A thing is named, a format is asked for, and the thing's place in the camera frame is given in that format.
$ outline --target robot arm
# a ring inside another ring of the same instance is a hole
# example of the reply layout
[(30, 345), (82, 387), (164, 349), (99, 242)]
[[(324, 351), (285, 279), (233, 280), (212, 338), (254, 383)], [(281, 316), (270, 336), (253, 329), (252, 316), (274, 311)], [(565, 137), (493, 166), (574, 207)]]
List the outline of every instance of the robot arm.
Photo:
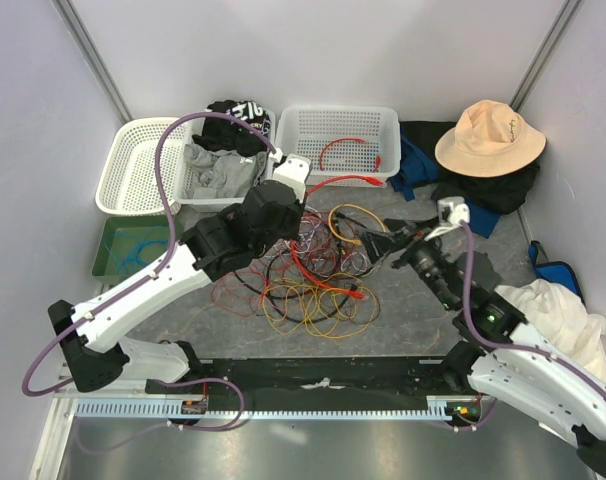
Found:
[[(79, 391), (98, 390), (116, 378), (174, 382), (192, 368), (190, 359), (195, 355), (189, 344), (140, 342), (126, 334), (177, 298), (247, 267), (279, 239), (297, 238), (310, 162), (296, 155), (282, 159), (280, 151), (270, 161), (278, 163), (272, 180), (252, 187), (242, 204), (204, 218), (186, 231), (160, 272), (154, 269), (161, 258), (92, 300), (74, 306), (61, 300), (49, 308), (57, 333), (91, 317), (61, 342)], [(95, 316), (89, 313), (146, 276), (153, 280)]]
[[(366, 231), (360, 238), (373, 263), (404, 250), (392, 267), (410, 265), (445, 309), (460, 310), (466, 258), (447, 261), (438, 237), (459, 228), (461, 221), (469, 222), (469, 210), (462, 198), (449, 198), (439, 202), (439, 216), (431, 223), (386, 220), (391, 234)], [(442, 363), (448, 383), (455, 390), (471, 387), (492, 395), (533, 417), (577, 447), (583, 462), (606, 477), (606, 385), (551, 345), (496, 293), (500, 281), (488, 257), (474, 252), (469, 296), (474, 332), (464, 312), (454, 319), (466, 342)]]

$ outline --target white cloth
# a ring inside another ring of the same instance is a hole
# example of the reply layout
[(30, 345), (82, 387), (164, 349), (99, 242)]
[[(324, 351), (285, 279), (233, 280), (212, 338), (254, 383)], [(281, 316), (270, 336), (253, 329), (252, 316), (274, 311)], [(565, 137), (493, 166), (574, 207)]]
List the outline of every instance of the white cloth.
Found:
[(602, 315), (587, 313), (577, 295), (546, 280), (535, 280), (522, 288), (501, 285), (496, 291), (521, 310), (554, 346), (606, 383)]

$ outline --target beige bucket hat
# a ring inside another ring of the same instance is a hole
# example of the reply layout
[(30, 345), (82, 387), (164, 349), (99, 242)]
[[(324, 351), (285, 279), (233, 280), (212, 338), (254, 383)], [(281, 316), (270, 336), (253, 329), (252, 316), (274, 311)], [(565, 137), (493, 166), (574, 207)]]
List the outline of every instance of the beige bucket hat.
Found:
[(483, 100), (466, 109), (456, 127), (436, 144), (436, 159), (470, 177), (498, 177), (536, 160), (545, 136), (509, 105)]

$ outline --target white laundry basket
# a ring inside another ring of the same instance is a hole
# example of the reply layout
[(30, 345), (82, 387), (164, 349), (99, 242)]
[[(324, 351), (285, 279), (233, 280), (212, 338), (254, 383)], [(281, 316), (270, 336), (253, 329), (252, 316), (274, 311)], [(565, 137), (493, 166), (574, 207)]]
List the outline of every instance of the white laundry basket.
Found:
[[(325, 146), (342, 138), (364, 142), (344, 141), (330, 146), (323, 155), (324, 170), (320, 170), (319, 156)], [(284, 154), (296, 153), (312, 161), (308, 185), (349, 174), (385, 181), (399, 172), (401, 164), (399, 117), (385, 107), (293, 105), (283, 110), (276, 146)], [(374, 171), (377, 155), (380, 165)], [(375, 187), (361, 180), (343, 180), (332, 185)]]
[[(265, 110), (268, 118), (270, 119), (271, 127), (270, 134), (268, 138), (272, 143), (274, 143), (274, 136), (276, 130), (276, 117), (274, 112), (269, 110)], [(189, 133), (187, 135), (186, 143), (192, 143), (192, 135), (200, 135), (203, 131), (203, 124), (205, 122), (204, 118), (197, 118), (196, 120), (192, 120), (188, 122)], [(265, 167), (265, 170), (259, 177), (259, 181), (263, 181), (268, 178), (268, 175), (271, 174), (272, 168), (269, 163)], [(191, 198), (188, 195), (188, 192), (194, 190), (194, 182), (196, 177), (194, 176), (194, 167), (187, 163), (183, 157), (183, 152), (181, 152), (181, 158), (179, 159), (178, 165), (176, 167), (176, 176), (174, 179), (174, 199), (183, 204), (189, 205), (194, 210), (198, 212), (218, 212), (223, 208), (232, 205), (233, 203), (242, 203), (244, 197), (236, 197), (236, 198), (208, 198), (208, 199), (198, 199)]]
[[(111, 215), (158, 215), (163, 213), (154, 177), (154, 151), (163, 132), (176, 118), (144, 118), (125, 124), (117, 132), (96, 190), (96, 204)], [(161, 153), (161, 178), (172, 213), (181, 208), (172, 194), (174, 176), (188, 128), (177, 127)]]

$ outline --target metal floor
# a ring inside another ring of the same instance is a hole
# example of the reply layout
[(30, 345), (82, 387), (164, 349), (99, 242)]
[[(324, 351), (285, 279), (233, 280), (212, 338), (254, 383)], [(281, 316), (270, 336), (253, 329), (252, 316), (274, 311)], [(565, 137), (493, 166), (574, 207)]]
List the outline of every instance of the metal floor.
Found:
[[(90, 448), (158, 420), (83, 419)], [(225, 433), (162, 429), (110, 454), (68, 445), (58, 480), (585, 480), (574, 449), (506, 405), (478, 432), (419, 422), (250, 421)]]

